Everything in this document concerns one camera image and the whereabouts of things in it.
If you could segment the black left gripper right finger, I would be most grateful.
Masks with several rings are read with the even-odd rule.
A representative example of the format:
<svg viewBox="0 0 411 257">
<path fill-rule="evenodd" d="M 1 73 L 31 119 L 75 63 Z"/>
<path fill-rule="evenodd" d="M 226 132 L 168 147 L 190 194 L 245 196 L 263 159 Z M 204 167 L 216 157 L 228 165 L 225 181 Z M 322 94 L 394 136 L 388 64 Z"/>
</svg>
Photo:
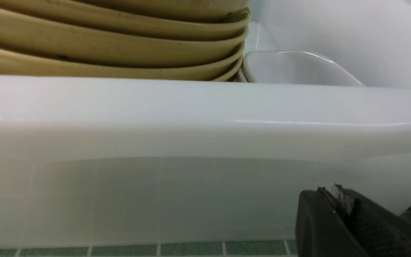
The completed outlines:
<svg viewBox="0 0 411 257">
<path fill-rule="evenodd" d="M 347 226 L 370 257 L 411 257 L 411 223 L 352 189 Z"/>
</svg>

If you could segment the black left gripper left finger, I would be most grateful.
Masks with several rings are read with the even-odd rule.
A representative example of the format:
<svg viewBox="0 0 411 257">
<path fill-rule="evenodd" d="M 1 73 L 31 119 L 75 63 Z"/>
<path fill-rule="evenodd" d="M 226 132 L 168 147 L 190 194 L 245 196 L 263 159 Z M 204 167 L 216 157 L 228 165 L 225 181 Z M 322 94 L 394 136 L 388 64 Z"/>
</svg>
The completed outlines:
<svg viewBox="0 0 411 257">
<path fill-rule="evenodd" d="M 298 256 L 368 257 L 347 221 L 341 204 L 324 187 L 301 191 L 295 224 Z"/>
</svg>

